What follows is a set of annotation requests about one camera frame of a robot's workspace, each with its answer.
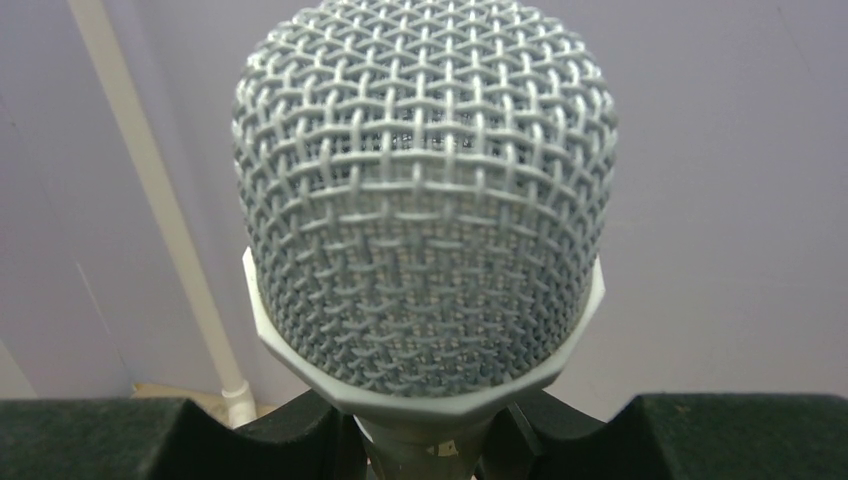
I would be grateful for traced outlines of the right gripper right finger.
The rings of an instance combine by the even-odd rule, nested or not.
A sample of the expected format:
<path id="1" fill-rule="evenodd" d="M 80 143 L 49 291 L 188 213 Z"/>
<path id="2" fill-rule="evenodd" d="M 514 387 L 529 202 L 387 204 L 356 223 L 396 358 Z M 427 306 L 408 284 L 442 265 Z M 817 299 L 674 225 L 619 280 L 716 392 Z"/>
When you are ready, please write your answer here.
<path id="1" fill-rule="evenodd" d="M 480 479 L 844 479 L 847 401 L 664 393 L 601 421 L 546 393 L 494 419 Z"/>

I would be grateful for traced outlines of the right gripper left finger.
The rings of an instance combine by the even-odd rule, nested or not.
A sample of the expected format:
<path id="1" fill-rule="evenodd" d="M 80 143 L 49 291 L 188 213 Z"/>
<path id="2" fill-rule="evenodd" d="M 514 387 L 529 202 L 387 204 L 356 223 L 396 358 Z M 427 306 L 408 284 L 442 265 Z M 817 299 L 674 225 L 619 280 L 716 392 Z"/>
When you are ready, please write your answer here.
<path id="1" fill-rule="evenodd" d="M 365 479 L 351 417 L 313 391 L 231 429 L 187 398 L 4 400 L 4 479 Z"/>

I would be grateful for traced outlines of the white microphone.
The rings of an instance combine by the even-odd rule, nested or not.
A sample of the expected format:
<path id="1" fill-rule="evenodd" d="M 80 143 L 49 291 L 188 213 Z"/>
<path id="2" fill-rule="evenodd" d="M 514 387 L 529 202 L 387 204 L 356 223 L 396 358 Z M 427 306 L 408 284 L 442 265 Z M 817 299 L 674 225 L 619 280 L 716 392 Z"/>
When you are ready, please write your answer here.
<path id="1" fill-rule="evenodd" d="M 324 1 L 248 55 L 231 129 L 262 343 L 380 478 L 471 478 L 604 294 L 618 120 L 584 38 L 518 1 Z"/>

